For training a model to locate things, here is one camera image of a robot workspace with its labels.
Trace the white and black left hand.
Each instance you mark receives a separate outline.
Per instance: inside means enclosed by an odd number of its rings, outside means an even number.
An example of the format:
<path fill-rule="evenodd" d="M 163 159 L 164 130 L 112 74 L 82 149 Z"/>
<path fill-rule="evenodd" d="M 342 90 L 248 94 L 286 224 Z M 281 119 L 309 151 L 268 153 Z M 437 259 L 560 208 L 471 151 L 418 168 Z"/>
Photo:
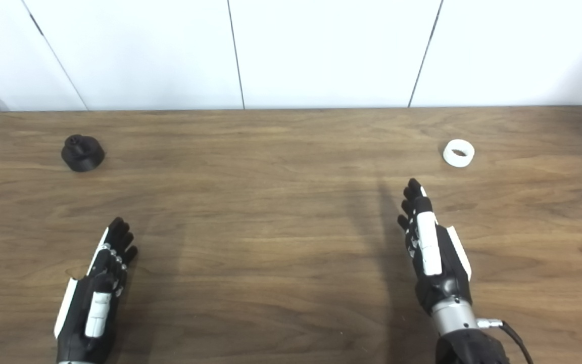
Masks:
<path fill-rule="evenodd" d="M 57 363 L 105 363 L 116 339 L 116 314 L 138 254 L 121 217 L 105 229 L 81 279 L 68 281 L 54 328 Z"/>

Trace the white and black right hand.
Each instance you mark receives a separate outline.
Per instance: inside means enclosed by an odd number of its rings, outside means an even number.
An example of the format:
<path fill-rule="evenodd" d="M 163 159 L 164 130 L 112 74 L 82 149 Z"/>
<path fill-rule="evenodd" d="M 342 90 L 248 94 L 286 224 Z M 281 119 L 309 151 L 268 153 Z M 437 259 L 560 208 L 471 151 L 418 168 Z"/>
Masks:
<path fill-rule="evenodd" d="M 457 231 L 439 224 L 418 180 L 411 178 L 403 194 L 404 213 L 397 221 L 416 273 L 418 303 L 432 318 L 439 336 L 478 329 L 470 290 L 472 269 Z"/>

